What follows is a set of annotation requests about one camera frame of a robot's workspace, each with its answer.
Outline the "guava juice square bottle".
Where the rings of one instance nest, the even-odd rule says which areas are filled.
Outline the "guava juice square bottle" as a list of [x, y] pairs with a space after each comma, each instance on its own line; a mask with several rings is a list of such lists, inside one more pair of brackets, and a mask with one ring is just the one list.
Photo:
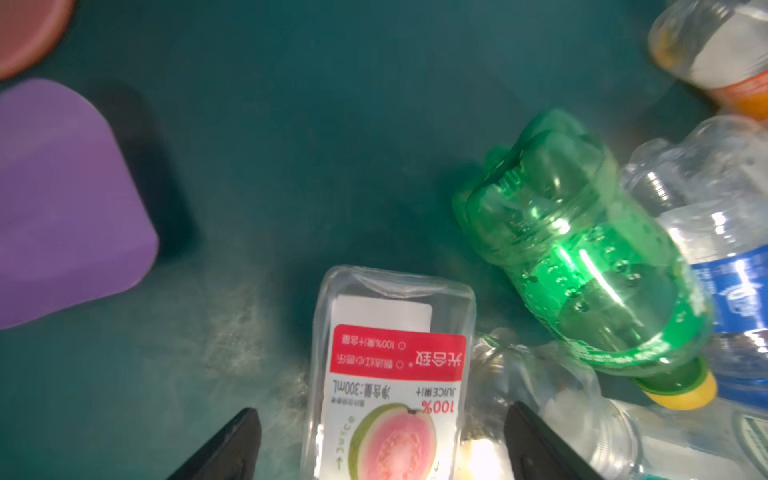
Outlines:
[[313, 319], [303, 476], [452, 478], [475, 323], [467, 285], [331, 268]]

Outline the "red label bottle yellow cap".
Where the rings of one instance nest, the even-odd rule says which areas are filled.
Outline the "red label bottle yellow cap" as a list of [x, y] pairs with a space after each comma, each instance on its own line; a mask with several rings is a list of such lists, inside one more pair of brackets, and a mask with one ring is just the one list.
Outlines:
[[603, 397], [595, 371], [558, 342], [524, 346], [506, 328], [474, 341], [458, 478], [512, 478], [503, 429], [516, 402], [530, 407], [602, 478], [640, 478], [638, 432]]

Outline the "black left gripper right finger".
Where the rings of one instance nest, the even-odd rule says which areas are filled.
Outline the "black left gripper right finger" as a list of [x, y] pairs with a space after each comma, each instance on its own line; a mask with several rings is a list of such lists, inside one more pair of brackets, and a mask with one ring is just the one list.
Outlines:
[[602, 479], [523, 402], [517, 401], [508, 408], [504, 440], [515, 479]]

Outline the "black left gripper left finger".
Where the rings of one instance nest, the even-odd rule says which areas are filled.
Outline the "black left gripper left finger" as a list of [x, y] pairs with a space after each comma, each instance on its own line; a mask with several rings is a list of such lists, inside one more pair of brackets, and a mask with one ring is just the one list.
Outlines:
[[262, 440], [258, 411], [244, 408], [189, 457], [168, 480], [249, 480]]

